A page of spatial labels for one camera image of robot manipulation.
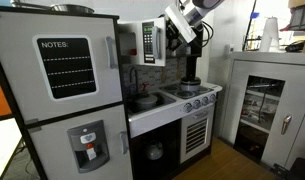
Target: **faucet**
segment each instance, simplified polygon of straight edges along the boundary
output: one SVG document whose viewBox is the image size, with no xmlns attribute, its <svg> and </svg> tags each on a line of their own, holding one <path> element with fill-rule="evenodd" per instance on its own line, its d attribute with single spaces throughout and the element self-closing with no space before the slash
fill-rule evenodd
<svg viewBox="0 0 305 180">
<path fill-rule="evenodd" d="M 130 70 L 130 82 L 132 82 L 132 72 L 134 71 L 135 76 L 135 93 L 139 94 L 139 78 L 138 78 L 138 70 L 135 67 L 132 67 Z"/>
</svg>

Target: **tile backsplash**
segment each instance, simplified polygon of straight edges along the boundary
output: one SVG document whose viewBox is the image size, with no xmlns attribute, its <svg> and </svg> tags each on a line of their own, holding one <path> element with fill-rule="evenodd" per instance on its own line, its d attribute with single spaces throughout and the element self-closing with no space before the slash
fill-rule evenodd
<svg viewBox="0 0 305 180">
<path fill-rule="evenodd" d="M 135 92 L 135 73 L 132 72 L 130 82 L 130 70 L 132 67 L 138 71 L 139 90 L 142 90 L 143 82 L 149 83 L 148 90 L 159 86 L 179 82 L 185 76 L 186 58 L 173 58 L 166 60 L 165 67 L 141 66 L 134 64 L 123 64 L 123 80 L 128 94 Z"/>
</svg>

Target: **ice dispenser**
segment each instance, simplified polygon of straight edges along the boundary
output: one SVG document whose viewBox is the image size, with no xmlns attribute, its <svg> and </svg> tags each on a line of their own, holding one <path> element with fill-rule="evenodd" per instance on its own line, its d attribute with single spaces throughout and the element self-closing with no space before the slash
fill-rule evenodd
<svg viewBox="0 0 305 180">
<path fill-rule="evenodd" d="M 93 171 L 109 161 L 103 120 L 67 131 L 79 173 Z"/>
</svg>

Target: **chalkboard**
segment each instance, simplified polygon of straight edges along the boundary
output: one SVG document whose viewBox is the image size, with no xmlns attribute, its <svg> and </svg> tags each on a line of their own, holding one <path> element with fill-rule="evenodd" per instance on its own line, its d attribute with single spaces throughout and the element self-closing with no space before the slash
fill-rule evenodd
<svg viewBox="0 0 305 180">
<path fill-rule="evenodd" d="M 86 38 L 38 38 L 37 45 L 53 98 L 96 91 Z"/>
</svg>

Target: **door handle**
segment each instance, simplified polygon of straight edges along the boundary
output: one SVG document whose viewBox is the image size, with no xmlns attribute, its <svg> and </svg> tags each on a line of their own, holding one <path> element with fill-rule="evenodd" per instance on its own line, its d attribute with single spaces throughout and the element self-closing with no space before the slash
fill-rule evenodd
<svg viewBox="0 0 305 180">
<path fill-rule="evenodd" d="M 152 51 L 153 51 L 153 58 L 154 59 L 161 59 L 161 52 L 160 52 L 160 29 L 157 26 L 153 26 L 152 28 Z"/>
<path fill-rule="evenodd" d="M 208 111 L 204 111 L 204 112 L 201 112 L 200 114 L 195 114 L 193 117 L 194 117 L 195 119 L 199 119 L 199 118 L 204 117 L 204 116 L 206 116 L 206 115 L 208 115 L 208 114 L 209 114 Z"/>
<path fill-rule="evenodd" d="M 113 44 L 115 44 L 114 40 L 108 36 L 105 38 L 105 44 L 108 51 L 108 66 L 110 69 L 117 69 L 118 65 L 116 64 L 116 60 L 113 52 Z"/>
<path fill-rule="evenodd" d="M 292 120 L 292 115 L 289 114 L 287 115 L 284 119 L 283 119 L 283 124 L 282 124 L 282 130 L 281 130 L 281 134 L 284 135 L 286 130 L 288 129 L 288 126 L 290 124 Z"/>
<path fill-rule="evenodd" d="M 122 154 L 126 154 L 128 152 L 129 146 L 128 146 L 128 138 L 126 131 L 120 132 L 120 140 L 121 140 L 121 151 Z"/>
</svg>

